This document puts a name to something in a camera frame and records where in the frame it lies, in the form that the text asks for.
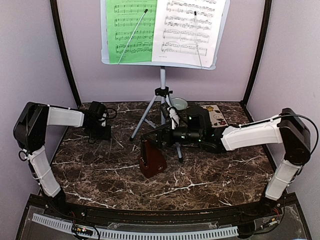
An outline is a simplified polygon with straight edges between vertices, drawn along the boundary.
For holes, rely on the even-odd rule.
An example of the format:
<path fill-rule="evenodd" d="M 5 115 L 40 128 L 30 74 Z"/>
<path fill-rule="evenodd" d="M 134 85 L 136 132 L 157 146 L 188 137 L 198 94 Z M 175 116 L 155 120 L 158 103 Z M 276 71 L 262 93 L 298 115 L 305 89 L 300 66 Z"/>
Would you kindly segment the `red wooden metronome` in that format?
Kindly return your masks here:
<path fill-rule="evenodd" d="M 162 173 L 167 168 L 167 162 L 162 152 L 150 141 L 142 139 L 138 164 L 141 173 L 147 178 Z"/>

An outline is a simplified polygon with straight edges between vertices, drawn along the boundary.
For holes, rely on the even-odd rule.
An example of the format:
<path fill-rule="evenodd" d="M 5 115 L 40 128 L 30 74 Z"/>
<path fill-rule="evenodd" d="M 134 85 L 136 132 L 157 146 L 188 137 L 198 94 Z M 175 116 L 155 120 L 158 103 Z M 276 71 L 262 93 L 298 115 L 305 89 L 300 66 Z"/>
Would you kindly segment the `light blue music stand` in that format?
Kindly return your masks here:
<path fill-rule="evenodd" d="M 166 67 L 213 70 L 228 10 L 227 0 L 103 0 L 101 60 L 107 65 L 160 66 L 163 129 L 179 125 L 166 86 Z"/>

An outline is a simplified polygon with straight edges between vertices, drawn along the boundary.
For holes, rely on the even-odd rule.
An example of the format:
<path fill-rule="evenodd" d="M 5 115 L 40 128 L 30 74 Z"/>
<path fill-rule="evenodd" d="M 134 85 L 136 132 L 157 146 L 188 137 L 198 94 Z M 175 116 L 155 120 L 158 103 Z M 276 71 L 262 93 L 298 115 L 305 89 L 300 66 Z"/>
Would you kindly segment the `white sheet music page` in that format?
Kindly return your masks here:
<path fill-rule="evenodd" d="M 152 62 L 214 69 L 228 16 L 228 0 L 159 0 Z"/>

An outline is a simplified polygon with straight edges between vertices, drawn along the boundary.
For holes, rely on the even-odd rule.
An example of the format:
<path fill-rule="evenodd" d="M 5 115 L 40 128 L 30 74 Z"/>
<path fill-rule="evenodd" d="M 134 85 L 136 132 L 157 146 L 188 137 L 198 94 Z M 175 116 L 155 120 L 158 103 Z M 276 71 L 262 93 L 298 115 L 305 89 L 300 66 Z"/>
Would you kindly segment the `green sheet music page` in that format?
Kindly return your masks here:
<path fill-rule="evenodd" d="M 107 0 L 106 32 L 110 64 L 151 62 L 156 0 Z"/>

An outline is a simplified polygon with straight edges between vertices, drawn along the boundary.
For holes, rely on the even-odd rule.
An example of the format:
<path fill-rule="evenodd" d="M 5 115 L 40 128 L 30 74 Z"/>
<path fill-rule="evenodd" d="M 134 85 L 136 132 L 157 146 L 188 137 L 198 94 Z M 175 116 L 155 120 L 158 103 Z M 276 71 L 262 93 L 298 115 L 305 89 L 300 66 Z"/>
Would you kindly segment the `clear metronome front cover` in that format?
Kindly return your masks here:
<path fill-rule="evenodd" d="M 93 163 L 100 164 L 109 160 L 113 148 L 113 139 L 101 141 L 93 152 Z"/>

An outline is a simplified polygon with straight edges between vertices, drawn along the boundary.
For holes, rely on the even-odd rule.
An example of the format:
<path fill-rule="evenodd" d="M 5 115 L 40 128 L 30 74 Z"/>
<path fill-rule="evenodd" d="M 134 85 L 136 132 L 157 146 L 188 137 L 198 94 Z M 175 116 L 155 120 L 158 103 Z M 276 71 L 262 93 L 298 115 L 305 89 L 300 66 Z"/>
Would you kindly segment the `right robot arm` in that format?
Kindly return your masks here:
<path fill-rule="evenodd" d="M 237 126 L 213 127 L 210 112 L 202 106 L 186 109 L 186 126 L 180 126 L 179 115 L 173 107 L 161 104 L 161 110 L 170 121 L 143 134 L 140 142 L 139 167 L 146 178 L 167 168 L 161 152 L 164 144 L 197 144 L 202 150 L 222 154 L 236 149 L 283 144 L 285 154 L 274 176 L 266 186 L 264 199 L 255 205 L 255 213 L 266 217 L 302 167 L 310 160 L 315 148 L 311 146 L 311 133 L 302 122 L 304 116 L 284 108 L 279 115 L 261 121 Z"/>

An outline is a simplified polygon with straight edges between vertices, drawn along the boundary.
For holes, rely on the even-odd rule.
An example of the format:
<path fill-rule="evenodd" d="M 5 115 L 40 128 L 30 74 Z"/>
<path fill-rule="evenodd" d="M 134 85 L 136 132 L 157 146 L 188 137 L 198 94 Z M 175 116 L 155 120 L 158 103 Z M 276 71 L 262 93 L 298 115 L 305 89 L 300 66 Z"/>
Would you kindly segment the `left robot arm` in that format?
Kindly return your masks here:
<path fill-rule="evenodd" d="M 47 159 L 45 142 L 48 126 L 83 128 L 89 141 L 111 139 L 111 126 L 107 124 L 110 109 L 93 101 L 88 109 L 72 109 L 49 104 L 28 102 L 21 112 L 13 136 L 24 154 L 21 161 L 28 162 L 33 178 L 43 194 L 53 200 L 51 210 L 60 218 L 67 218 L 70 206 L 64 202 L 65 193 L 56 180 Z"/>

